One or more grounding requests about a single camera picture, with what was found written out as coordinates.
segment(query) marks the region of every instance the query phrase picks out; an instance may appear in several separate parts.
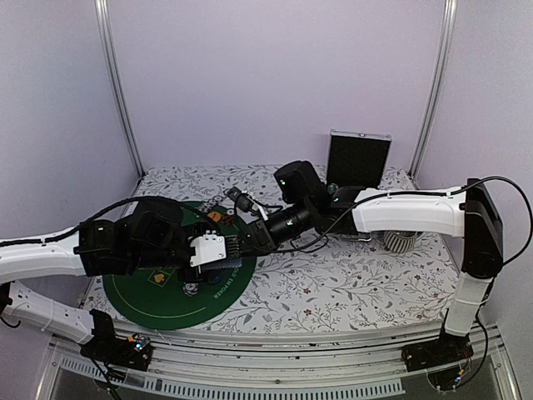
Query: round green mat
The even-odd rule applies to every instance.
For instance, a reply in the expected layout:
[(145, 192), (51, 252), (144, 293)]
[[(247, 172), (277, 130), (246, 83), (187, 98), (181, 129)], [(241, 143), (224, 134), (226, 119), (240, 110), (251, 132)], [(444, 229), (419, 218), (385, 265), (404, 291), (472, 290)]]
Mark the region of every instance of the round green mat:
[[(198, 207), (200, 202), (187, 202)], [(226, 209), (216, 206), (212, 211), (225, 215)], [(198, 221), (184, 210), (183, 226)], [(237, 233), (235, 227), (219, 222), (222, 234)], [(172, 270), (146, 270), (131, 276), (107, 275), (103, 287), (111, 304), (125, 318), (152, 329), (182, 329), (214, 318), (229, 308), (244, 292), (252, 279), (256, 258), (242, 259), (242, 266), (227, 269), (217, 284), (200, 283), (198, 294), (188, 297), (183, 282)]]

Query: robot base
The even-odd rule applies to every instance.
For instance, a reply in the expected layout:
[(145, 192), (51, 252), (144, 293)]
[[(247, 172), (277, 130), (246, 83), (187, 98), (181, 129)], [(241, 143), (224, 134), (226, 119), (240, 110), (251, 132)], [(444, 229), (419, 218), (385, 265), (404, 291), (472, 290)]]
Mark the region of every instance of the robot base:
[(457, 337), (445, 332), (441, 332), (437, 339), (410, 344), (401, 350), (401, 358), (409, 372), (456, 363), (473, 355), (468, 335)]
[(148, 344), (142, 349), (137, 349), (136, 344), (127, 339), (115, 338), (106, 342), (90, 342), (82, 346), (81, 354), (84, 357), (102, 363), (109, 363), (119, 367), (147, 371), (152, 360), (152, 345)]

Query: black cable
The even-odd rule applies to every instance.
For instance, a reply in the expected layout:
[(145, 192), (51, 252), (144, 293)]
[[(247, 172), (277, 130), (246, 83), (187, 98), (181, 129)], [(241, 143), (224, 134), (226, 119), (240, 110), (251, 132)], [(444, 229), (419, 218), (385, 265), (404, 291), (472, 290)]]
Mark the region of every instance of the black cable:
[[(326, 240), (324, 241), (324, 243), (321, 246), (313, 248), (312, 250), (299, 250), (299, 252), (300, 253), (305, 253), (305, 254), (311, 254), (311, 253), (317, 252), (318, 250), (323, 249), (325, 246), (327, 246), (327, 244), (329, 242), (330, 242), (330, 238), (329, 238), (329, 236), (326, 236)], [(296, 246), (294, 245), (294, 240), (291, 240), (290, 244), (292, 246), (292, 249), (296, 248)]]
[[(118, 202), (115, 202), (111, 204), (110, 206), (107, 206), (94, 214), (92, 217), (89, 217), (83, 222), (80, 222), (76, 227), (70, 229), (69, 231), (62, 233), (57, 236), (52, 237), (46, 237), (44, 238), (45, 243), (53, 243), (53, 242), (59, 242), (65, 238), (68, 238), (72, 236), (74, 233), (79, 231), (83, 226), (85, 226), (88, 223), (91, 223), (92, 221), (99, 219), (103, 215), (109, 213), (110, 211), (114, 210), (115, 208), (119, 208), (121, 206), (124, 206), (129, 203), (135, 203), (135, 202), (161, 202), (161, 203), (170, 203), (177, 205), (181, 208), (184, 208), (192, 213), (195, 213), (198, 217), (204, 219), (214, 230), (218, 230), (218, 226), (213, 222), (212, 219), (210, 219), (204, 212), (201, 212), (200, 210), (194, 208), (193, 206), (189, 206), (188, 204), (185, 204), (184, 202), (178, 202), (177, 200), (174, 200), (173, 198), (168, 197), (161, 197), (161, 196), (138, 196), (138, 197), (130, 197), (125, 198), (123, 200), (120, 200)], [(0, 248), (4, 248), (6, 246), (15, 246), (15, 245), (21, 245), (21, 244), (41, 244), (43, 243), (42, 239), (17, 239), (17, 240), (8, 240), (4, 242), (0, 242)]]
[(263, 208), (272, 208), (274, 210), (282, 210), (283, 209), (283, 206), (279, 205), (279, 204), (274, 204), (274, 205), (264, 204), (264, 203), (260, 202), (259, 200), (256, 200), (255, 198), (253, 198), (252, 201), (257, 203), (257, 204), (259, 204)]
[(111, 395), (111, 397), (114, 400), (122, 400), (122, 397), (120, 397), (120, 395), (117, 393), (117, 390), (113, 386), (112, 382), (109, 380), (109, 376), (103, 371), (102, 367), (98, 365), (98, 363), (94, 360), (94, 358), (90, 357), (90, 359), (92, 363), (94, 364), (94, 366), (98, 369), (98, 371), (100, 371), (102, 376), (106, 379), (107, 390), (109, 391), (109, 394)]
[(3, 319), (3, 317), (0, 317), (0, 321), (2, 321), (8, 328), (11, 328), (11, 329), (17, 329), (18, 327), (20, 327), (20, 324), (21, 322), (18, 321), (15, 325), (9, 323), (8, 321), (6, 321), (5, 319)]

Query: enclosure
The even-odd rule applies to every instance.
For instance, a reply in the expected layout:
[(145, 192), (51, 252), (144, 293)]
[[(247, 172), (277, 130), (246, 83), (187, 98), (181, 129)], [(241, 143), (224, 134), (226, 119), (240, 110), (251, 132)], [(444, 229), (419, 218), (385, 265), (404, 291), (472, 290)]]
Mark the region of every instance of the enclosure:
[[(309, 160), (325, 178), (332, 129), (391, 135), (383, 189), (501, 175), (533, 193), (531, 2), (0, 7), (2, 239), (71, 227), (134, 194), (206, 202), (239, 185), (278, 203), (281, 165)], [(527, 238), (526, 208), (512, 187), (487, 187), (508, 258)], [(132, 322), (100, 277), (24, 284), (110, 314), (121, 337), (152, 339), (150, 367), (129, 372), (124, 399), (441, 398), (426, 371), (407, 372), (401, 347), (439, 334), (462, 248), (437, 233), (402, 255), (334, 237), (314, 253), (260, 257), (228, 309), (183, 326)], [(533, 398), (530, 255), (495, 280), (481, 313), (486, 360), (446, 396)], [(0, 338), (1, 399), (107, 398), (75, 343), (26, 323), (0, 326)], [(470, 340), (466, 376), (483, 358), (478, 324)]]

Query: white cylindrical object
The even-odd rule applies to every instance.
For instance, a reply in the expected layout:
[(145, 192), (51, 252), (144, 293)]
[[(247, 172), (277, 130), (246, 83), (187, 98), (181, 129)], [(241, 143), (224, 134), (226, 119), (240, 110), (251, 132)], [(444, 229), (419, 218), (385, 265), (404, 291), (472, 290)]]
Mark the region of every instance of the white cylindrical object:
[(444, 329), (450, 335), (464, 337), (476, 319), (487, 288), (494, 278), (479, 279), (461, 272), (457, 283), (456, 295), (451, 303)]
[(89, 311), (54, 302), (20, 282), (11, 283), (9, 297), (13, 304), (6, 306), (3, 313), (7, 316), (27, 321), (80, 344), (93, 337), (94, 320)]

